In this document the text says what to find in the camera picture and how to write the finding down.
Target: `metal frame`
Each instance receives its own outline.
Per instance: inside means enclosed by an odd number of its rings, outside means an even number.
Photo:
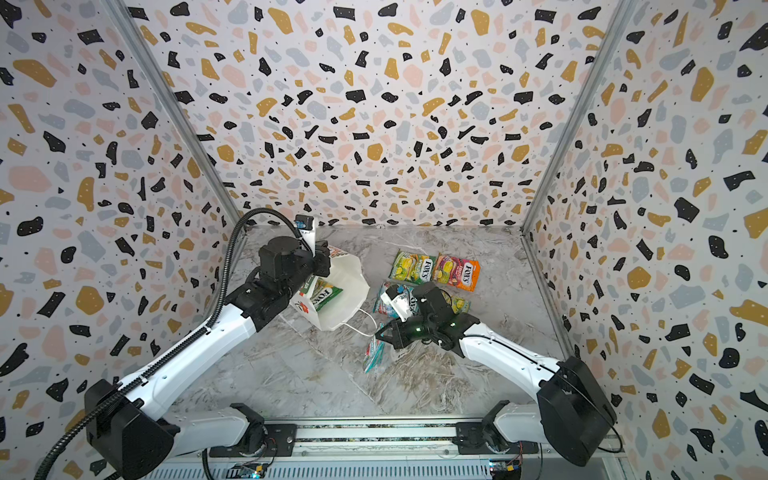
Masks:
[[[555,299],[547,287],[543,272],[535,262],[536,252],[534,251],[527,234],[533,227],[533,223],[536,219],[536,212],[538,212],[547,198],[547,190],[554,183],[554,179],[565,161],[565,154],[568,152],[568,149],[571,147],[571,144],[576,137],[576,132],[578,132],[581,121],[587,114],[589,105],[595,94],[598,92],[600,80],[614,56],[614,50],[624,33],[624,29],[627,27],[627,23],[629,23],[637,1],[638,0],[619,0],[619,5],[617,5],[614,10],[614,14],[608,24],[603,44],[600,46],[600,50],[595,56],[594,65],[589,71],[587,81],[584,83],[584,88],[581,89],[581,93],[576,100],[576,105],[574,105],[571,110],[571,115],[565,123],[563,136],[560,138],[558,146],[554,149],[552,160],[549,162],[544,175],[541,176],[541,182],[536,189],[536,195],[534,195],[534,199],[528,207],[528,212],[525,214],[525,219],[521,226],[521,234],[523,236],[522,243],[523,248],[525,248],[525,255],[528,257],[528,262],[531,264],[531,270],[533,270],[533,276],[536,279],[541,298],[544,300],[549,319],[552,321],[554,334],[557,336],[558,342],[566,356],[573,355],[574,348],[571,345],[571,341],[568,339],[565,328],[558,318],[559,314]]]
[[[586,114],[594,97],[599,81],[611,60],[619,37],[629,21],[637,0],[620,0],[608,26],[604,44],[598,52],[595,65],[579,94],[576,105],[566,123],[563,136],[552,156],[540,187],[528,209],[522,224],[523,246],[531,262],[545,307],[552,321],[554,331],[564,353],[571,355],[572,347],[559,322],[554,298],[549,292],[542,272],[533,261],[535,253],[525,239],[531,229],[537,211],[546,198],[546,190],[564,162],[565,153],[576,135],[581,119]],[[153,55],[142,40],[137,26],[127,12],[123,0],[102,0],[101,4],[123,36],[131,54],[151,84],[160,103],[165,107],[171,121],[192,151],[200,159],[198,165],[204,172],[209,186],[220,201],[221,207],[236,221],[240,213],[223,186],[214,166],[208,161],[208,153],[197,139],[194,129],[175,100],[157,66]],[[238,259],[243,250],[244,238],[237,245]],[[440,417],[364,417],[364,418],[321,418],[321,419],[272,419],[267,423],[291,422],[298,425],[294,453],[291,457],[275,458],[267,478],[440,478],[445,480],[466,480],[491,478],[488,461],[509,458],[509,455],[459,455],[458,447],[450,438],[454,437],[456,422],[479,422],[481,419],[460,415]],[[607,437],[604,445],[617,447],[616,438]],[[549,445],[541,444],[544,458],[560,458]],[[632,480],[634,474],[627,463],[626,454],[595,452],[594,458],[602,458],[610,478]],[[242,463],[241,458],[211,458],[214,478],[226,478],[229,468]],[[200,459],[195,454],[169,458],[146,478],[203,478]]]
[[[171,123],[179,132],[182,141],[189,147],[192,155],[197,159],[197,166],[203,171],[208,186],[214,192],[216,198],[218,198],[224,213],[230,218],[230,222],[234,224],[240,218],[240,212],[232,201],[232,197],[230,197],[227,189],[221,182],[219,174],[216,172],[216,168],[209,162],[208,153],[205,151],[200,140],[197,139],[192,124],[190,124],[187,116],[181,110],[173,91],[165,82],[160,67],[157,65],[154,56],[149,51],[149,47],[144,43],[144,39],[142,38],[138,27],[128,14],[125,2],[123,0],[101,0],[101,5],[104,7],[107,16],[112,20],[115,28],[117,28],[118,32],[125,40],[128,49],[131,51],[131,54],[141,68],[141,71],[144,73],[152,90],[157,95],[157,99],[163,108],[165,108]],[[236,245],[233,256],[233,268],[240,259],[243,247],[245,247],[245,236],[241,235],[240,238],[242,240]],[[204,313],[205,317],[210,315],[214,306],[215,302],[211,302]]]
[[[457,422],[480,422],[481,419],[461,415],[446,416],[378,416],[349,418],[280,418],[274,423],[296,424],[293,454],[290,457],[259,458],[259,463],[272,466],[265,478],[401,478],[419,480],[490,479],[489,463],[509,460],[515,452],[504,455],[460,455],[451,442]],[[608,436],[603,444],[617,448],[618,440]],[[549,445],[541,444],[543,458],[561,458]],[[538,455],[529,455],[528,461]],[[612,480],[634,480],[626,453],[613,455],[595,452]],[[215,479],[232,478],[236,465],[251,458],[209,458]],[[203,478],[199,454],[169,458],[147,475],[156,478]]]

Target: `red candy bag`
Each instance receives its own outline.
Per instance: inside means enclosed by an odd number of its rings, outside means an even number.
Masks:
[[[432,279],[462,290],[475,291],[480,276],[480,263],[440,253]]]

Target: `terrazzo wall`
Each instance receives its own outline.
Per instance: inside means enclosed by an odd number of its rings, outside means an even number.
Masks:
[[[638,2],[530,231],[640,478],[768,478],[766,21]]]
[[[128,0],[238,207],[514,224],[615,0]]]
[[[230,227],[98,2],[0,0],[0,478],[199,323]],[[49,478],[103,478],[78,436]]]

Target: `gray marble surface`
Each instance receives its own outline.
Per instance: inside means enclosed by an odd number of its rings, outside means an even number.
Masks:
[[[252,229],[233,270],[232,288],[257,265],[261,245],[287,234],[285,227]],[[563,358],[515,227],[321,227],[320,239],[361,259],[370,285],[366,311],[372,309],[398,250],[478,260],[474,293],[446,289],[471,300],[470,313],[495,331],[535,352]],[[384,315],[373,315],[387,321]],[[349,324],[373,333],[372,322],[362,313]],[[484,415],[499,400],[533,401],[496,372],[435,345],[414,343],[400,352],[386,346],[382,363],[365,373],[368,342],[344,326],[319,331],[286,310],[226,354],[172,409],[191,412],[243,402],[266,417]]]

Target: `fox's logo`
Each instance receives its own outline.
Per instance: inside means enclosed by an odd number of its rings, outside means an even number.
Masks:
[[[312,303],[313,304],[321,303],[323,300],[328,298],[328,296],[331,295],[332,293],[333,293],[333,289],[329,288],[329,287],[326,287],[326,288],[322,289],[320,291],[320,293],[318,293],[317,295],[315,295],[312,298]]]
[[[433,264],[431,258],[424,260],[422,263],[422,271],[419,272],[419,278],[423,282],[429,282],[429,279],[432,277],[432,267]]]
[[[473,266],[471,263],[467,262],[464,264],[464,269],[462,270],[462,283],[464,283],[466,286],[472,285],[472,272],[475,270],[475,266]]]

